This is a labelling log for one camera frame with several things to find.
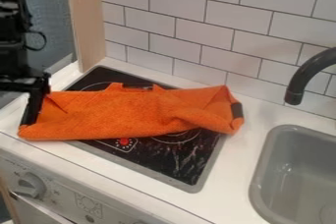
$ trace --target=wooden edge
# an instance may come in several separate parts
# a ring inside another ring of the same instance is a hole
[[[5,181],[1,178],[1,175],[0,175],[0,194],[2,195],[2,198],[4,198],[5,204],[7,206],[9,213],[11,214],[13,222],[15,224],[20,224],[18,213],[15,209],[15,206],[12,203]]]
[[[80,70],[86,72],[105,57],[101,0],[69,0]]]

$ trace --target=black faucet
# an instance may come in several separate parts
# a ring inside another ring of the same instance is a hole
[[[327,49],[307,60],[293,75],[286,91],[285,101],[298,105],[303,100],[309,81],[320,71],[336,64],[336,47]]]

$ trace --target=towel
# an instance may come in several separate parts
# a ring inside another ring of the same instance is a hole
[[[26,140],[107,140],[155,137],[195,128],[233,135],[244,123],[228,87],[151,90],[113,83],[101,91],[57,91],[37,121],[21,125]]]

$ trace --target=sink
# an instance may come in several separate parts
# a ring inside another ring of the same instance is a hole
[[[335,224],[336,138],[292,125],[271,130],[250,201],[271,224]]]

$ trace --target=stovetop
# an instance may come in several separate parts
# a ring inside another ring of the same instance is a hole
[[[166,89],[173,88],[98,66],[67,90],[103,90],[111,83],[141,88],[158,84]],[[210,130],[194,129],[152,138],[79,140],[69,141],[69,144],[186,192],[196,193],[203,187],[223,145],[224,138],[220,137]]]

